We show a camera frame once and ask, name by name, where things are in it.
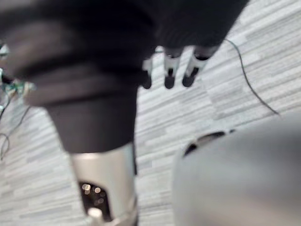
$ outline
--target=gray striped carpet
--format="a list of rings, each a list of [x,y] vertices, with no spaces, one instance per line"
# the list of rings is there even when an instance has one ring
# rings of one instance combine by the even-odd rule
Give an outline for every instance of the gray striped carpet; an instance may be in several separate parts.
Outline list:
[[[243,56],[254,89],[280,113],[301,105],[301,1],[253,0],[228,38]],[[153,86],[140,90],[136,124],[141,226],[172,226],[171,166],[176,151],[216,128],[248,126],[272,116],[246,85],[234,48],[225,42],[194,86],[181,85],[191,54],[183,54],[176,87],[163,86],[162,56]],[[15,98],[0,131],[9,132],[26,106]],[[32,108],[0,162],[1,226],[85,226],[68,156],[43,109]]]

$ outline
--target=black sleeve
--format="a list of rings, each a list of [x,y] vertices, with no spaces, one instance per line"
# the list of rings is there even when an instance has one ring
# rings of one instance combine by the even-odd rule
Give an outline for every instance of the black sleeve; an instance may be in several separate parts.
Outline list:
[[[70,153],[133,141],[136,95],[154,48],[219,45],[247,0],[0,1],[8,73],[35,83]]]

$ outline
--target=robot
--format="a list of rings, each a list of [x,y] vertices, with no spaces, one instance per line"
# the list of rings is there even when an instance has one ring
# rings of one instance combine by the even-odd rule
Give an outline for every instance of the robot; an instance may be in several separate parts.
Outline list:
[[[45,107],[53,120],[71,156],[83,206],[93,226],[138,225],[134,185],[136,98],[139,86],[151,87],[151,59],[156,46],[164,48],[167,89],[174,86],[183,48],[194,46],[182,80],[184,86],[190,87],[247,3],[248,0],[0,1],[1,38],[11,52],[9,74],[35,84],[36,90],[27,96],[27,101]],[[249,163],[249,171],[241,171],[240,175],[248,175],[248,181],[255,182],[253,177],[258,172],[253,172],[251,165],[255,155],[260,150],[266,150],[261,153],[264,156],[284,154],[280,144],[287,144],[276,139],[285,140],[287,135],[273,136],[266,129],[208,134],[179,154],[173,191],[177,226],[234,225],[226,220],[235,214],[222,218],[222,210],[229,209],[222,205],[218,209],[218,204],[236,197],[232,214],[236,213],[247,183],[239,183],[241,178],[235,168],[223,162],[222,157],[227,151],[236,154],[242,149],[241,155],[248,156],[256,148],[250,160],[242,157],[241,164]],[[262,142],[253,146],[254,139]],[[277,149],[267,145],[275,139]],[[289,153],[291,157],[297,154],[296,148]],[[199,159],[212,172],[198,170]],[[268,166],[275,167],[278,160],[275,154]],[[287,167],[283,173],[295,172],[296,167],[297,164]],[[229,175],[233,176],[230,182],[223,183]],[[275,176],[270,172],[261,178],[272,175]],[[298,196],[291,188],[291,194]]]

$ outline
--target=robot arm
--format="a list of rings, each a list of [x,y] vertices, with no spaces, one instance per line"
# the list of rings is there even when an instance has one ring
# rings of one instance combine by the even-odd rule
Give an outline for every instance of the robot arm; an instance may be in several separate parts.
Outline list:
[[[137,224],[134,127],[137,90],[150,78],[144,59],[165,47],[171,88],[182,49],[211,57],[246,3],[0,1],[7,72],[36,85],[27,101],[52,118],[95,226]],[[195,67],[203,62],[193,60],[186,77],[195,78]]]

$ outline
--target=wire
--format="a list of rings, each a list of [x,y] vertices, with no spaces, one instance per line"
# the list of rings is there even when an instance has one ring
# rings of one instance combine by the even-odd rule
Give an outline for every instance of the wire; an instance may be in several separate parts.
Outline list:
[[[5,110],[7,109],[8,105],[10,104],[10,97],[9,97],[8,93],[5,91],[5,88],[3,86],[2,86],[2,90],[4,91],[4,93],[7,96],[8,100],[7,100],[5,106],[3,107],[3,109],[2,109],[2,111],[0,113],[0,121],[2,119],[2,116],[3,116],[4,112],[5,112]]]
[[[9,151],[10,149],[10,140],[9,137],[20,127],[20,125],[22,124],[22,122],[24,121],[25,116],[27,115],[27,113],[29,112],[29,109],[31,107],[29,106],[23,113],[21,120],[18,122],[18,124],[8,133],[0,133],[0,136],[4,136],[5,139],[2,143],[2,146],[0,148],[0,160],[3,160],[3,157],[5,156],[5,154]]]
[[[267,107],[270,111],[272,111],[274,114],[280,116],[280,113],[279,113],[278,111],[276,111],[275,109],[273,109],[269,104],[267,104],[267,103],[266,103],[266,102],[265,102],[265,101],[257,94],[257,92],[253,89],[253,87],[252,87],[252,85],[251,85],[251,83],[250,83],[250,81],[249,81],[249,79],[248,79],[248,77],[247,77],[247,75],[246,75],[246,70],[245,70],[245,66],[244,66],[244,63],[243,63],[243,58],[242,58],[242,56],[241,56],[241,53],[240,53],[240,50],[239,50],[238,46],[237,46],[234,42],[232,42],[232,41],[230,41],[230,40],[228,40],[228,39],[225,39],[225,40],[226,40],[227,42],[229,42],[229,43],[234,47],[234,49],[237,51],[238,56],[239,56],[239,59],[240,59],[241,69],[243,70],[243,74],[244,74],[246,83],[247,83],[247,85],[249,86],[250,90],[253,92],[253,94],[257,97],[257,99],[258,99],[264,106],[266,106],[266,107]]]

